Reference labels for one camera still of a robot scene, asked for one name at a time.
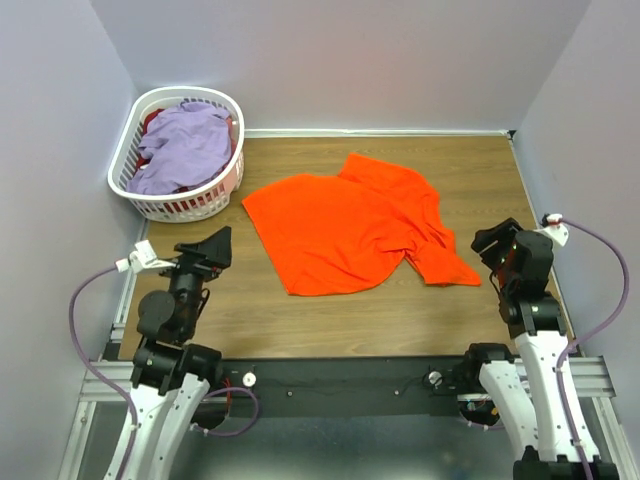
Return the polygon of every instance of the gray wall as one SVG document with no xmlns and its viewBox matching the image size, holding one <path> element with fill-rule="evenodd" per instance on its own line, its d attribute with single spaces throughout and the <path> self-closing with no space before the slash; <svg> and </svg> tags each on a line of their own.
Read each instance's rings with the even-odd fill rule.
<svg viewBox="0 0 640 480">
<path fill-rule="evenodd" d="M 229 93 L 249 128 L 520 125 L 588 0 L 92 0 L 141 90 Z"/>
<path fill-rule="evenodd" d="M 560 211 L 612 239 L 626 254 L 631 294 L 619 321 L 587 353 L 604 354 L 619 397 L 615 405 L 640 457 L 640 3 L 594 1 L 515 137 L 538 212 Z M 601 322 L 622 287 L 615 257 L 573 232 L 557 273 L 578 333 Z"/>
<path fill-rule="evenodd" d="M 0 476 L 50 480 L 84 375 L 69 296 L 140 226 L 106 183 L 136 93 L 85 0 L 3 2 L 0 65 Z M 82 299 L 80 336 L 94 356 L 121 282 L 114 274 Z"/>
</svg>

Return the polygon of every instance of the purple cloth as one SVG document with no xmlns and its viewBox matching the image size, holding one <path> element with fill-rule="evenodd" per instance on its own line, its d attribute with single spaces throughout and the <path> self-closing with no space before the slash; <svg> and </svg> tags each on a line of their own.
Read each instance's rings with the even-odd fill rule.
<svg viewBox="0 0 640 480">
<path fill-rule="evenodd" d="M 209 182 L 231 159 L 229 112 L 204 102 L 182 102 L 149 122 L 138 151 L 150 163 L 129 180 L 127 191 L 168 195 Z"/>
</svg>

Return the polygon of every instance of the wooden floor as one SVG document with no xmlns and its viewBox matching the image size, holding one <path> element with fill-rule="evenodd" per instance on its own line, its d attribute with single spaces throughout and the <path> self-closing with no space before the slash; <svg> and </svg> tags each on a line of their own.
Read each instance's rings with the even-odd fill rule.
<svg viewBox="0 0 640 480">
<path fill-rule="evenodd" d="M 336 357 L 462 354 L 472 342 L 509 342 L 495 292 L 481 287 L 425 286 L 403 262 L 377 288 L 353 295 L 287 296 L 240 201 L 254 190 L 298 173 L 337 174 L 349 152 L 413 168 L 440 192 L 445 226 L 459 255 L 483 278 L 488 269 L 469 248 L 476 230 L 507 217 L 524 227 L 533 217 L 504 137 L 287 138 L 245 143 L 242 187 L 220 214 L 202 222 L 152 223 L 149 240 L 161 257 L 178 242 L 233 228 L 233 264 L 209 284 L 211 299 L 193 341 L 226 357 Z M 137 304 L 167 279 L 138 277 L 121 358 L 139 337 Z"/>
</svg>

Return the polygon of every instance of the orange t-shirt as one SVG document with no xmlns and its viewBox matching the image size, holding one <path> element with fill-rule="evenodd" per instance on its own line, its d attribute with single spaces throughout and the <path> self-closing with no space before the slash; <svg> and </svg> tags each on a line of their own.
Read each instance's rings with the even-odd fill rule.
<svg viewBox="0 0 640 480">
<path fill-rule="evenodd" d="M 375 287 L 403 258 L 428 284 L 480 285 L 438 201 L 418 172 L 352 153 L 338 176 L 296 175 L 242 203 L 290 294 Z"/>
</svg>

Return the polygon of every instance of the laundry basket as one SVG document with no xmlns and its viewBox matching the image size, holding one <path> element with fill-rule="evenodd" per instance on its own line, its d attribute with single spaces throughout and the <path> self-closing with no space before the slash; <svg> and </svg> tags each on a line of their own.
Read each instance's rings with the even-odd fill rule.
<svg viewBox="0 0 640 480">
<path fill-rule="evenodd" d="M 206 102 L 226 108 L 231 114 L 232 137 L 236 149 L 225 169 L 206 185 L 184 193 L 171 195 L 139 195 L 126 191 L 133 177 L 138 159 L 138 144 L 142 138 L 143 122 L 147 115 L 159 108 L 169 108 L 180 102 Z M 127 198 L 149 220 L 166 223 L 185 223 L 215 215 L 229 204 L 232 191 L 242 181 L 244 157 L 244 118 L 238 104 L 216 90 L 200 87 L 164 87 L 142 95 L 131 109 L 124 132 L 109 167 L 109 186 L 119 196 Z"/>
</svg>

